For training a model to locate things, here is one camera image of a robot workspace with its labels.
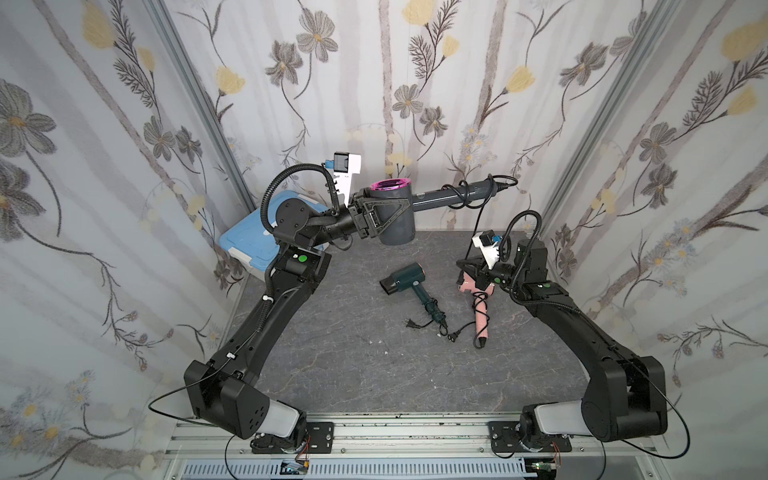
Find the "dark green hair dryer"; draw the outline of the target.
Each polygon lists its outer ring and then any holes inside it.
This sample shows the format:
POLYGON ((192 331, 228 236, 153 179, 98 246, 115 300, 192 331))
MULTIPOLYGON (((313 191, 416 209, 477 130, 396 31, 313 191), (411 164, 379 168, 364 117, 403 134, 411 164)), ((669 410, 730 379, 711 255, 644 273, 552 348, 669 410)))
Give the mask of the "dark green hair dryer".
POLYGON ((413 291, 424 307, 426 313, 430 316, 430 320, 424 324, 418 324, 412 319, 408 319, 406 321, 407 328, 421 330, 432 324, 436 324, 439 329, 439 336, 445 337, 450 342, 455 342, 457 335, 451 334, 448 331, 446 314, 440 309, 438 300, 432 297, 424 288, 423 282, 425 280, 426 275, 421 265, 412 263, 391 273, 380 280, 379 284, 387 295, 407 290, 413 291))

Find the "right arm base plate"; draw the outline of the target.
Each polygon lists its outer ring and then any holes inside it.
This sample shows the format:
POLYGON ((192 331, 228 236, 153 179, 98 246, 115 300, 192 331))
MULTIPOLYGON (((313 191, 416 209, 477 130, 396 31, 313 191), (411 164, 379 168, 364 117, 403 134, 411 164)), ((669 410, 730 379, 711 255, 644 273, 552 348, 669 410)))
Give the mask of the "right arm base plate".
POLYGON ((501 456, 523 453, 569 453, 573 450, 568 437, 527 435, 518 421, 491 421, 487 426, 491 450, 501 456))

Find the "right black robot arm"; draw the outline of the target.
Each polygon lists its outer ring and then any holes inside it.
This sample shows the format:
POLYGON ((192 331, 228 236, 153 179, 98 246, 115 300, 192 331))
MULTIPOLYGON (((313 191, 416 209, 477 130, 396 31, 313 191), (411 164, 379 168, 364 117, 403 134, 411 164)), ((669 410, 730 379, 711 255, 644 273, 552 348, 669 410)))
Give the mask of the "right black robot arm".
POLYGON ((560 284, 548 277, 548 250, 536 236, 512 242, 511 234, 476 233, 476 257, 457 261, 460 288, 472 293, 475 343, 485 347, 490 316, 487 301, 496 291, 548 326, 577 357, 588 384, 577 401, 523 408, 516 437, 521 447, 543 448, 558 436, 590 436, 601 442, 661 435, 668 428, 664 369, 608 335, 560 284))

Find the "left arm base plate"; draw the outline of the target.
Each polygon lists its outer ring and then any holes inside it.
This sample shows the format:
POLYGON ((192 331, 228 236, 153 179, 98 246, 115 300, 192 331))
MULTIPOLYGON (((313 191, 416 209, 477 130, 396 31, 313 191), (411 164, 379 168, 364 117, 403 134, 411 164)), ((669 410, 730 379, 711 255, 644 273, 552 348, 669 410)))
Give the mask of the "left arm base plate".
POLYGON ((250 442, 253 454, 330 454, 336 425, 333 422, 308 422, 299 425, 287 438, 257 434, 250 442))

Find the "black hair dryer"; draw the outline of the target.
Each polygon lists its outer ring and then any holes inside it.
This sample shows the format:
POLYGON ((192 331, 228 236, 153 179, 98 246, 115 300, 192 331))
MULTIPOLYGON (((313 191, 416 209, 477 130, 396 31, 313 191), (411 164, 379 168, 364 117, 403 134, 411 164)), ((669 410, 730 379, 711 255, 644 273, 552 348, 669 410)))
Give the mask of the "black hair dryer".
POLYGON ((359 208, 369 237, 388 246, 399 246, 415 238, 415 214, 427 210, 482 209, 496 194, 514 187, 518 179, 510 175, 491 175, 484 180, 413 193, 410 179, 396 178, 376 182, 362 190, 359 208))

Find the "pink hair dryer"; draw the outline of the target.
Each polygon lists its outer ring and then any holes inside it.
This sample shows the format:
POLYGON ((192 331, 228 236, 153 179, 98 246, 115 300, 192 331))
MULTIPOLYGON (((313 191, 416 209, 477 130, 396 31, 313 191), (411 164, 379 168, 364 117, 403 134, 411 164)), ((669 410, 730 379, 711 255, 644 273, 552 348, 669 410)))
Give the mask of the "pink hair dryer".
POLYGON ((478 350, 483 349, 486 346, 488 339, 488 324, 490 319, 487 302, 494 292, 494 286, 485 281, 477 283, 472 277, 464 272, 462 274, 462 283, 459 286, 459 291, 470 293, 472 295, 472 309, 475 315, 474 325, 476 330, 473 346, 478 350))

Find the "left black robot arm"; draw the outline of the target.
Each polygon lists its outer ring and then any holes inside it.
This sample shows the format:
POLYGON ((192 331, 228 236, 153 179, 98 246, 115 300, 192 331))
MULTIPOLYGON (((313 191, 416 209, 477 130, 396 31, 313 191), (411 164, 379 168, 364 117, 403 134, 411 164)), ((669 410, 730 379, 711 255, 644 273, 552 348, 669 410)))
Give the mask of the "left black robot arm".
POLYGON ((184 373, 192 413, 230 434, 254 438, 259 448, 289 452, 302 449, 308 438, 303 411, 259 391, 256 384, 266 360, 291 318, 316 291, 330 265, 319 245, 375 237, 406 213, 411 204, 407 179, 379 181, 341 204, 331 173, 320 165, 297 164, 280 172, 268 185, 260 208, 262 225, 278 253, 264 273, 265 292, 236 331, 211 358, 192 362, 184 373), (283 201, 270 217, 275 191, 301 171, 323 175, 331 205, 319 212, 298 198, 283 201))

